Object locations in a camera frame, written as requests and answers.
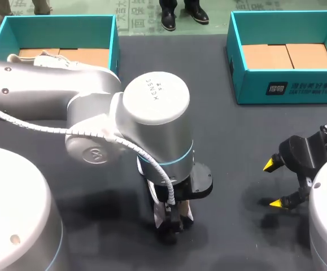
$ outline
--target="brown cardboard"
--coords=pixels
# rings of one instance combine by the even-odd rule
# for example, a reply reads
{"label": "brown cardboard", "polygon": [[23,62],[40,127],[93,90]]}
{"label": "brown cardboard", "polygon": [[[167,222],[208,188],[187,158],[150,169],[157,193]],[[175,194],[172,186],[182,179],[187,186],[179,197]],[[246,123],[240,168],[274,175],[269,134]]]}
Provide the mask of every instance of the brown cardboard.
{"label": "brown cardboard", "polygon": [[109,49],[20,49],[19,56],[34,58],[47,51],[51,55],[62,55],[70,61],[108,68]]}
{"label": "brown cardboard", "polygon": [[70,61],[108,68],[109,49],[60,49],[59,55]]}
{"label": "brown cardboard", "polygon": [[35,58],[42,51],[47,51],[51,55],[58,55],[59,49],[20,49],[19,56],[22,58]]}
{"label": "brown cardboard", "polygon": [[248,69],[273,68],[267,44],[243,45],[242,49]]}
{"label": "brown cardboard", "polygon": [[293,69],[285,45],[269,45],[268,48],[274,69]]}
{"label": "brown cardboard", "polygon": [[243,45],[243,53],[249,69],[292,69],[285,45]]}
{"label": "brown cardboard", "polygon": [[287,44],[295,69],[327,69],[327,50],[324,44]]}

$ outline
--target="white spiral cable wrap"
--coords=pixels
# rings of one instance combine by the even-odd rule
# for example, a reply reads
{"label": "white spiral cable wrap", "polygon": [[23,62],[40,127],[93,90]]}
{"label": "white spiral cable wrap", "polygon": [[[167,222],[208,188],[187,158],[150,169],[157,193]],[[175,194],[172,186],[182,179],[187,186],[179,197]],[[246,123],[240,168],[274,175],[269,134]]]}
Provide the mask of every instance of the white spiral cable wrap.
{"label": "white spiral cable wrap", "polygon": [[72,135],[72,136],[84,136],[84,137],[96,137],[96,138],[103,138],[110,142],[117,142],[119,144],[122,144],[126,146],[127,148],[135,151],[137,154],[139,154],[141,157],[146,159],[159,173],[159,175],[162,177],[163,181],[167,185],[168,189],[168,200],[167,203],[169,205],[175,205],[175,192],[173,190],[172,181],[169,179],[166,172],[163,170],[163,168],[154,160],[154,158],[149,155],[145,150],[137,146],[136,144],[124,139],[117,137],[115,135],[106,137],[104,133],[97,133],[97,132],[89,132],[89,131],[83,131],[83,130],[77,130],[77,129],[66,129],[66,128],[52,128],[52,127],[45,127],[40,126],[32,123],[28,123],[26,121],[19,120],[15,117],[12,117],[2,111],[0,111],[0,119],[8,121],[14,125],[29,129],[29,130],[35,130],[38,132],[45,132],[45,133],[52,133],[52,134],[65,134],[65,135]]}

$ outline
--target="floor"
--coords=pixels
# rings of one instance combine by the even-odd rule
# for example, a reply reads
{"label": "floor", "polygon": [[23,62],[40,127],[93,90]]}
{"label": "floor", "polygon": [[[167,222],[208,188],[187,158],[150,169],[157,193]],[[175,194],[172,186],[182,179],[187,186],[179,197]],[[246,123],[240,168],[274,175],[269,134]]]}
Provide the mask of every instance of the floor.
{"label": "floor", "polygon": [[[31,0],[10,0],[16,15],[33,14]],[[327,0],[201,0],[210,17],[209,25],[195,23],[176,8],[177,29],[170,33],[160,25],[158,0],[51,0],[53,14],[116,14],[120,35],[178,35],[227,33],[233,10],[327,10]]]}

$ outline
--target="blue ring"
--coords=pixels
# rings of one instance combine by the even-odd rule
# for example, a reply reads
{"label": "blue ring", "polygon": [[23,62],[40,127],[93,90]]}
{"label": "blue ring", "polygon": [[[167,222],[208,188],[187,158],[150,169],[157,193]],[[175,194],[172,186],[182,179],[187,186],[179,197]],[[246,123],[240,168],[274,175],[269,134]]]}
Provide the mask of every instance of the blue ring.
{"label": "blue ring", "polygon": [[[172,164],[176,164],[177,162],[181,161],[182,159],[184,159],[189,153],[190,151],[192,150],[193,148],[193,141],[192,141],[192,144],[191,144],[191,147],[188,149],[188,151],[183,154],[180,158],[176,159],[175,161],[171,161],[171,162],[166,162],[166,163],[158,163],[159,165],[172,165]],[[149,163],[146,159],[144,159],[141,155],[139,155],[139,158],[141,158],[144,162],[146,163]]]}
{"label": "blue ring", "polygon": [[62,243],[63,243],[63,242],[62,242],[62,241],[63,241],[63,230],[64,230],[64,229],[63,229],[63,221],[61,221],[61,223],[62,223],[62,236],[60,237],[60,243],[59,243],[58,249],[56,250],[56,254],[55,254],[55,256],[53,257],[51,263],[48,265],[48,267],[45,269],[45,271],[48,271],[48,270],[51,268],[51,266],[53,265],[53,263],[54,263],[56,257],[58,256],[58,253],[59,253],[60,247],[62,246]]}

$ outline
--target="leather shoe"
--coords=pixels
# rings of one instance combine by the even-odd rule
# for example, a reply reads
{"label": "leather shoe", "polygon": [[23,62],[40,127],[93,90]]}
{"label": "leather shoe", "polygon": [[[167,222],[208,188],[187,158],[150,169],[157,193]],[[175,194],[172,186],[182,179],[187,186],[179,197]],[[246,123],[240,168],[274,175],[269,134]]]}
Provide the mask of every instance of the leather shoe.
{"label": "leather shoe", "polygon": [[192,18],[199,24],[208,24],[209,18],[207,13],[200,5],[185,6],[185,10],[192,16]]}
{"label": "leather shoe", "polygon": [[161,24],[167,31],[174,31],[176,29],[175,13],[171,10],[162,10]]}

